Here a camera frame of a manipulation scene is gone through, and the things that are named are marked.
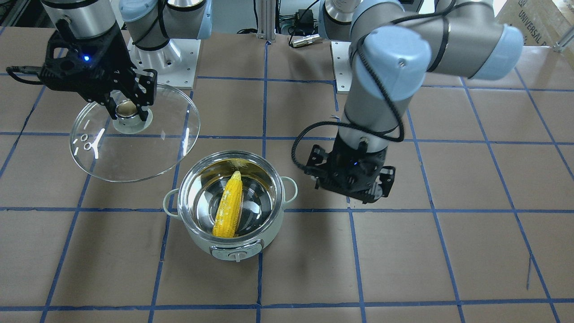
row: ear of corn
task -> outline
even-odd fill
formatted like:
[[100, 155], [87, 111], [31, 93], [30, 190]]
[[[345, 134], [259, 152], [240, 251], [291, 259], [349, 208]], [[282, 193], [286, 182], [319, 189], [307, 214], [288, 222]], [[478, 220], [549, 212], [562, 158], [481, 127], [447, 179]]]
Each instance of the ear of corn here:
[[241, 182], [241, 173], [235, 171], [231, 179], [227, 181], [217, 215], [215, 216], [215, 225], [212, 234], [221, 238], [233, 238], [239, 225], [241, 216], [241, 202], [243, 199], [243, 182]]

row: transparent lid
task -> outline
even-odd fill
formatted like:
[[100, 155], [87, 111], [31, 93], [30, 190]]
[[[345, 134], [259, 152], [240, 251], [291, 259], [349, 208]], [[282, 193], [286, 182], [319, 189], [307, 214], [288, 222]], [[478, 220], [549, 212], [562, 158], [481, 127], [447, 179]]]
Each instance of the transparent lid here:
[[157, 85], [154, 104], [144, 122], [120, 91], [111, 97], [117, 120], [106, 108], [89, 103], [74, 122], [70, 150], [90, 175], [109, 182], [137, 182], [167, 172], [191, 150], [199, 134], [199, 113], [188, 95]]

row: tiled surface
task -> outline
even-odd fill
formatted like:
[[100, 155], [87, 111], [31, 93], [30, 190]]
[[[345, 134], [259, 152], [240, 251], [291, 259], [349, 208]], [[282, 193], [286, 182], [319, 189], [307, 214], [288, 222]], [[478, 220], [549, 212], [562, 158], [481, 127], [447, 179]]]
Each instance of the tiled surface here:
[[[41, 64], [51, 33], [5, 29], [0, 67]], [[39, 95], [1, 73], [0, 322], [574, 321], [574, 72], [563, 58], [525, 48], [495, 82], [427, 75], [405, 142], [389, 146], [394, 188], [363, 205], [315, 190], [290, 160], [294, 136], [341, 116], [346, 96], [333, 90], [328, 42], [286, 42], [204, 41], [192, 93], [201, 137], [178, 167], [133, 184], [70, 158], [77, 95]], [[299, 161], [335, 134], [310, 133]], [[229, 149], [299, 186], [274, 242], [239, 264], [199, 249], [161, 210], [200, 158]]]

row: metal pot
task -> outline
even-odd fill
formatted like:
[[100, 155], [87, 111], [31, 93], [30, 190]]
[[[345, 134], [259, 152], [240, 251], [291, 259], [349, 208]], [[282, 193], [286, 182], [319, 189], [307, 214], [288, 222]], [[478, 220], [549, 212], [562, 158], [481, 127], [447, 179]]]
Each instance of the metal pot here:
[[[211, 234], [225, 184], [239, 170], [243, 181], [243, 203], [236, 237], [220, 238]], [[285, 199], [283, 181], [295, 192]], [[224, 151], [209, 155], [195, 164], [179, 189], [168, 192], [164, 211], [182, 220], [191, 239], [203, 251], [221, 260], [252, 257], [267, 247], [279, 232], [285, 207], [297, 197], [297, 184], [279, 176], [263, 157], [243, 151]], [[168, 210], [171, 195], [177, 195], [177, 213]]]

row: metal connector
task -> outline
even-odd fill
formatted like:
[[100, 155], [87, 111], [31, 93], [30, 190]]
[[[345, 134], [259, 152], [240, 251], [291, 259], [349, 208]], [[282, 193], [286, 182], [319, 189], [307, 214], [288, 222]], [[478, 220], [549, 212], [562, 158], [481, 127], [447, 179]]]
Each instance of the metal connector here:
[[305, 36], [301, 39], [294, 40], [293, 41], [293, 48], [309, 46], [309, 45], [312, 45], [315, 43], [319, 43], [322, 40], [323, 40], [323, 38], [321, 36], [319, 36], [319, 34], [312, 34], [309, 36]]

